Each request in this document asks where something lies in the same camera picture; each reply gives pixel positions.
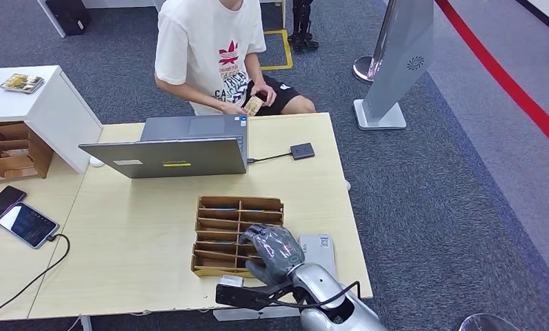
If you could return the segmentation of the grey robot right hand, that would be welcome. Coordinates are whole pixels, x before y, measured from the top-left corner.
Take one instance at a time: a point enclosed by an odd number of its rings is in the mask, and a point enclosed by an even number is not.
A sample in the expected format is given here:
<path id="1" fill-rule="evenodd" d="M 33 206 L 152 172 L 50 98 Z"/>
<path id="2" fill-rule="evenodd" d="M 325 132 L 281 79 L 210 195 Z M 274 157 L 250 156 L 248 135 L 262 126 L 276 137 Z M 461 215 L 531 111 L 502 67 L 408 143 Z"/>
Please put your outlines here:
<path id="1" fill-rule="evenodd" d="M 291 232 L 282 226 L 251 225 L 240 235 L 238 243 L 254 246 L 263 263 L 248 260 L 245 266 L 266 285 L 285 283 L 288 275 L 305 261 L 303 249 Z"/>

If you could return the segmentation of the person's right hand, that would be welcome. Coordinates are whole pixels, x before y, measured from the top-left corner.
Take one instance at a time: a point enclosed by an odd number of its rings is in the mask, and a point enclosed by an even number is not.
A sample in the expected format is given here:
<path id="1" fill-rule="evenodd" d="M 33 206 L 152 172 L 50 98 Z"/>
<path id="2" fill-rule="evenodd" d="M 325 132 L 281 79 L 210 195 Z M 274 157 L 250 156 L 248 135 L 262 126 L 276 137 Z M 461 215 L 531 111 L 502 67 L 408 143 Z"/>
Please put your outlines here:
<path id="1" fill-rule="evenodd" d="M 239 106 L 237 106 L 236 104 L 233 104 L 233 103 L 222 102 L 222 103 L 220 103 L 218 109 L 222 113 L 229 114 L 229 115 L 234 115 L 234 114 L 247 115 L 248 114 L 246 109 L 241 108 L 241 107 L 239 107 Z"/>

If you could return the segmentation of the person's left hand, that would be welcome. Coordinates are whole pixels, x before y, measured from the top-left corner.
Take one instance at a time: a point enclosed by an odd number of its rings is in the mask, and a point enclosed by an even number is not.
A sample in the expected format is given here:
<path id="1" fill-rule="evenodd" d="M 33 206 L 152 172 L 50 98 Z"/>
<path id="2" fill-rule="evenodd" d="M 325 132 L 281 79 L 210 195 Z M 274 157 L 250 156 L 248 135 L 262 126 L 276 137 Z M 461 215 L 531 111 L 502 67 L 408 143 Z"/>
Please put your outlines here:
<path id="1" fill-rule="evenodd" d="M 277 97 L 273 88 L 266 83 L 255 83 L 251 89 L 251 95 L 261 99 L 263 107 L 270 107 Z"/>

